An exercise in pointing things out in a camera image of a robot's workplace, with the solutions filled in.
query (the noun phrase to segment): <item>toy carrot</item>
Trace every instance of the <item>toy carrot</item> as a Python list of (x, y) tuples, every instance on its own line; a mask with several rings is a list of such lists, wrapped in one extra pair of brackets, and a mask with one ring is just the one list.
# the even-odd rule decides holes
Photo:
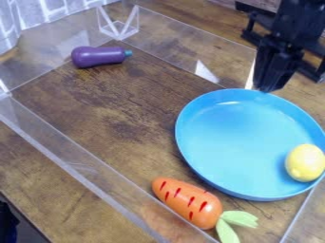
[(228, 224), (256, 228), (256, 218), (243, 211), (222, 210), (216, 196), (172, 178), (156, 178), (152, 190), (170, 209), (202, 230), (215, 227), (222, 243), (238, 243)]

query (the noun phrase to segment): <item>blue plastic plate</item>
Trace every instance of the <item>blue plastic plate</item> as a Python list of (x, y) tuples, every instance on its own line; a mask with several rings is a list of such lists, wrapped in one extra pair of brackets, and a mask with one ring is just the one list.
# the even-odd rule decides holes
[(191, 169), (231, 196), (279, 200), (323, 177), (306, 183), (287, 175), (287, 152), (302, 143), (325, 150), (325, 136), (311, 116), (271, 94), (223, 89), (202, 95), (182, 110), (175, 133)]

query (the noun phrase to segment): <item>yellow lemon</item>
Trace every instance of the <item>yellow lemon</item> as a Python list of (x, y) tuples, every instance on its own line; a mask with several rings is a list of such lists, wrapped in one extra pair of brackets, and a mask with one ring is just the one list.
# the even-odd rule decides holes
[(325, 169), (325, 156), (319, 148), (311, 144), (297, 146), (287, 154), (286, 169), (298, 181), (317, 179)]

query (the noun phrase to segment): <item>wooden surface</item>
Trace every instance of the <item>wooden surface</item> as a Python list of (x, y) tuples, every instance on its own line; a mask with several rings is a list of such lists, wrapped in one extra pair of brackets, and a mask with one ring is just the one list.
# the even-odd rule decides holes
[[(246, 44), (238, 37), (243, 14), (204, 1), (143, 5)], [(159, 175), (204, 186), (226, 210), (244, 210), (260, 219), (255, 231), (236, 228), (242, 242), (278, 242), (306, 195), (256, 203), (222, 195), (198, 179), (176, 149), (174, 123), (187, 102), (220, 87), (143, 52), (133, 53), (123, 65), (77, 70), (67, 64), (14, 90), (13, 96), (145, 191), (151, 193), (149, 181)], [(322, 84), (295, 75), (275, 94), (301, 105), (325, 127)], [(4, 125), (0, 139), (1, 192), (49, 240), (151, 241)]]

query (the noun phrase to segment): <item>wooden table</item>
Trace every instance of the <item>wooden table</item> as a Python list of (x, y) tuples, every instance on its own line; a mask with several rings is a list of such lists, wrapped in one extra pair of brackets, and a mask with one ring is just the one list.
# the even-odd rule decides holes
[[(203, 0), (151, 1), (143, 6), (248, 46), (239, 39), (244, 14)], [(236, 228), (242, 242), (278, 242), (306, 194), (258, 203), (226, 196), (203, 183), (176, 150), (174, 123), (187, 102), (222, 87), (141, 51), (133, 53), (123, 65), (77, 70), (68, 63), (13, 96), (147, 192), (161, 173), (204, 186), (226, 210), (244, 210), (260, 219), (254, 232)], [(297, 74), (275, 94), (305, 108), (325, 127), (323, 85)], [(50, 241), (153, 241), (4, 124), (0, 129), (1, 193)], [(311, 230), (317, 235), (319, 229)]]

